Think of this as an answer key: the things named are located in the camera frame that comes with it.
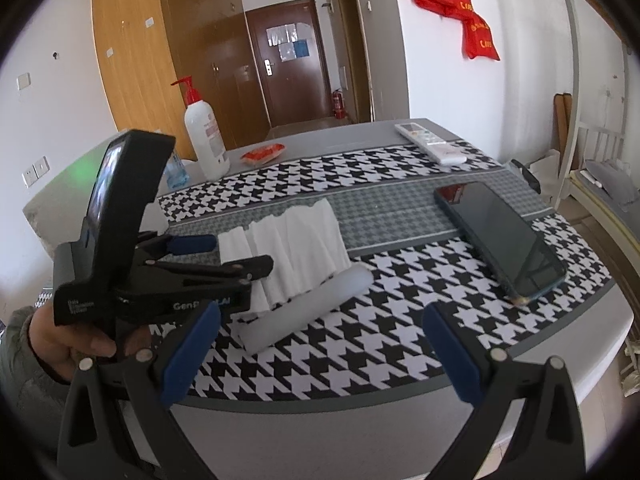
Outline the person's left hand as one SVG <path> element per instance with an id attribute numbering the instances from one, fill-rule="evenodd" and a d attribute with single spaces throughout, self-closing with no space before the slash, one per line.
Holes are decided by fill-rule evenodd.
<path id="1" fill-rule="evenodd" d="M 86 356 L 112 358 L 118 350 L 114 340 L 94 327 L 56 326 L 51 301 L 35 310 L 28 336 L 37 358 L 64 382 L 72 380 L 78 363 Z"/>

